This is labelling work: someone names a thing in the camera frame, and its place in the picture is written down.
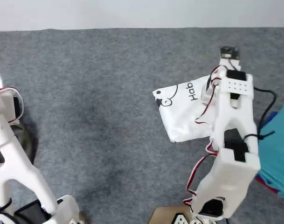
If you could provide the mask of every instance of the teal cloth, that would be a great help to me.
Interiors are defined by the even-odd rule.
[[[273,135],[259,141],[259,174],[266,185],[277,189],[278,194],[284,197],[284,106],[273,120],[262,128],[261,134],[273,130]]]

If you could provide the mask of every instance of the white plastic bag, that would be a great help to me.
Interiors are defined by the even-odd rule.
[[[201,102],[202,87],[209,76],[153,91],[166,132],[171,142],[181,142],[211,135],[215,105],[206,108]]]

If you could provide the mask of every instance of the wall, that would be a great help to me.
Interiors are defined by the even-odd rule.
[[[0,0],[0,30],[284,27],[284,0]]]

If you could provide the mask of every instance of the gray carpet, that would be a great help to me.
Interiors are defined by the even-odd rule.
[[[240,46],[243,70],[280,109],[284,28],[0,32],[0,73],[24,97],[35,165],[55,196],[73,195],[95,224],[146,224],[156,207],[180,205],[208,139],[171,143],[152,91],[207,75],[222,45]],[[255,94],[256,121],[270,100]],[[17,207],[35,198],[11,188]],[[284,199],[253,181],[231,223],[284,224]]]

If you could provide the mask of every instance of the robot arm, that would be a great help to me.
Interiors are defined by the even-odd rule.
[[[229,218],[246,197],[249,184],[260,170],[256,125],[253,120],[253,77],[241,72],[239,58],[221,54],[220,68],[203,87],[202,101],[215,97],[216,118],[207,151],[216,156],[210,172],[193,192],[191,212],[202,220]],[[243,140],[224,139],[228,125]]]
[[[18,121],[22,113],[15,117],[14,106],[8,104],[13,102],[13,95],[8,91],[15,91],[20,96],[13,87],[3,88],[0,78],[0,153],[5,160],[0,163],[0,221],[5,224],[23,224],[29,220],[35,224],[84,224],[79,219],[79,208],[74,198],[66,195],[56,200],[39,169],[31,164],[15,137],[10,125]],[[38,200],[15,211],[7,188],[9,180],[17,180],[32,190]]]

